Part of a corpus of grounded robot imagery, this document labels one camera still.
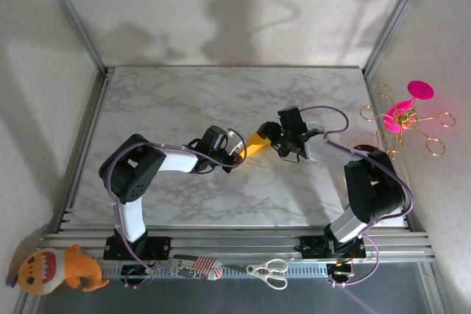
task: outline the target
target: gold wire holder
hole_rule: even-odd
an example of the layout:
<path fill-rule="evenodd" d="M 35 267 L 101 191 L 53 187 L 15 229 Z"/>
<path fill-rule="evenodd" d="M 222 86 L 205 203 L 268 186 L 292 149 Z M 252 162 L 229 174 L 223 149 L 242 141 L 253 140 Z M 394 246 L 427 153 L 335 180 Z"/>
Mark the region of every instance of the gold wire holder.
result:
<path fill-rule="evenodd" d="M 443 127 L 450 128 L 456 124 L 456 119 L 451 113 L 441 111 L 434 117 L 419 118 L 417 117 L 417 110 L 414 106 L 415 99 L 412 99 L 410 101 L 410 108 L 408 108 L 407 110 L 399 111 L 397 109 L 397 105 L 394 99 L 392 98 L 392 89 L 387 84 L 379 82 L 375 84 L 375 86 L 373 86 L 373 90 L 379 97 L 389 99 L 392 104 L 392 107 L 394 107 L 394 112 L 392 113 L 392 115 L 384 113 L 378 113 L 374 115 L 374 108 L 370 104 L 364 105 L 360 109 L 360 116 L 367 121 L 377 121 L 380 118 L 382 118 L 383 120 L 383 125 L 386 132 L 381 132 L 380 130 L 376 129 L 377 149 L 380 148 L 382 142 L 386 153 L 393 160 L 395 158 L 396 153 L 404 149 L 405 143 L 403 140 L 403 134 L 407 129 L 410 129 L 411 131 L 413 130 L 425 136 L 425 148 L 433 156 L 442 156 L 443 154 L 445 154 L 445 152 L 447 151 L 445 143 L 438 138 L 429 136 L 423 130 L 417 128 L 417 126 L 421 121 L 437 120 Z M 370 110 L 372 114 L 368 115 L 366 113 L 366 110 Z M 398 133 L 388 131 L 388 128 L 385 124 L 386 119 L 389 121 L 389 125 L 392 125 L 391 122 L 394 122 L 395 126 L 398 125 L 400 127 Z"/>

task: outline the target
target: scissors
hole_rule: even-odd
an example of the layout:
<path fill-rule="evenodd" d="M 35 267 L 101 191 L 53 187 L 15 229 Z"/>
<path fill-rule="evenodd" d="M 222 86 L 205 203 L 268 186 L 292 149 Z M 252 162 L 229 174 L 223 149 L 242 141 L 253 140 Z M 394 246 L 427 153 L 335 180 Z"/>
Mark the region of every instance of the scissors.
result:
<path fill-rule="evenodd" d="M 284 266 L 282 268 L 269 267 L 269 265 L 272 263 L 280 263 Z M 288 263 L 283 259 L 271 259 L 263 264 L 247 265 L 245 267 L 239 265 L 226 265 L 225 267 L 238 272 L 244 272 L 251 276 L 256 276 L 274 290 L 284 290 L 286 287 L 288 287 L 288 280 L 286 279 L 286 277 L 284 277 L 283 275 L 274 274 L 284 274 L 285 272 L 287 272 Z M 280 285 L 273 285 L 268 281 L 268 279 L 275 279 L 275 282 Z"/>

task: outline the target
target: white scissors handle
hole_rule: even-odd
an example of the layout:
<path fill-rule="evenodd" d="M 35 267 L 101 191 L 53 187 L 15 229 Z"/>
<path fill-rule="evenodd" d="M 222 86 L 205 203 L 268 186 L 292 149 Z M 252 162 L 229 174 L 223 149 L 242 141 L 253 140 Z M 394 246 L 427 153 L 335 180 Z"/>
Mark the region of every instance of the white scissors handle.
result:
<path fill-rule="evenodd" d="M 271 263 L 282 263 L 286 265 L 284 268 L 270 268 L 269 264 Z M 267 271 L 267 274 L 261 274 L 259 270 L 265 270 Z M 288 270 L 288 263 L 283 260 L 283 259 L 271 259 L 267 261 L 266 263 L 263 264 L 257 264 L 257 265 L 248 265 L 246 267 L 246 271 L 249 275 L 256 276 L 262 281 L 264 281 L 269 287 L 273 288 L 274 290 L 284 290 L 285 288 L 288 287 L 288 280 L 282 276 L 282 275 L 274 275 L 274 272 L 278 273 L 285 273 Z M 277 281 L 283 282 L 283 285 L 280 287 L 273 285 L 268 281 L 268 279 L 276 279 Z"/>

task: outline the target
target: orange plush toy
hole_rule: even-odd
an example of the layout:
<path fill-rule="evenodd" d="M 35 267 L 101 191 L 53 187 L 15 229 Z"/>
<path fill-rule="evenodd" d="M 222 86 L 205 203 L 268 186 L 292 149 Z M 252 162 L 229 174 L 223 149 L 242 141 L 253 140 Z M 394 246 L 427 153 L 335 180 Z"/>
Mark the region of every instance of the orange plush toy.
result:
<path fill-rule="evenodd" d="M 81 288 L 80 277 L 90 282 L 85 292 L 106 286 L 110 280 L 102 279 L 102 270 L 91 257 L 79 253 L 79 244 L 65 251 L 44 248 L 31 254 L 18 271 L 18 283 L 26 292 L 42 296 L 51 293 L 64 280 L 72 288 Z"/>

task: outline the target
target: marble tabletop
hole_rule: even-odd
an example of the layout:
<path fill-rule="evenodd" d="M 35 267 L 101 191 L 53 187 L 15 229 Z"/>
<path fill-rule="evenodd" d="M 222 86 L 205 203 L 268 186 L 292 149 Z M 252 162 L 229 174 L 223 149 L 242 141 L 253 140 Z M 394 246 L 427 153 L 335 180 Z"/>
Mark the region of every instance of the marble tabletop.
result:
<path fill-rule="evenodd" d="M 358 111 L 369 99 L 357 68 L 117 68 L 105 97 L 71 222 L 114 224 L 100 165 L 132 134 L 184 144 L 210 125 L 232 127 L 248 138 L 277 111 L 291 105 L 332 105 L 350 128 L 337 136 L 346 146 L 375 143 L 375 125 Z M 303 113 L 326 129 L 344 126 L 328 110 Z M 319 163 L 283 162 L 267 148 L 226 174 L 160 173 L 143 198 L 148 225 L 324 226 L 345 204 L 342 176 Z"/>

